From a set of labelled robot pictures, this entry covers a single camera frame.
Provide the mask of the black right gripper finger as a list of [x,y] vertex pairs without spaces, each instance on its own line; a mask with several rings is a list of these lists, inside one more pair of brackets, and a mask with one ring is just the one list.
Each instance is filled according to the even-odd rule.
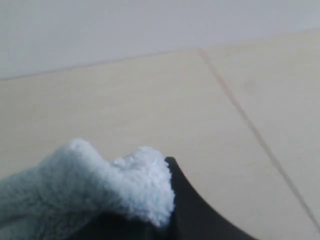
[[215,211],[188,181],[177,161],[167,157],[175,208],[170,219],[168,240],[253,240]]

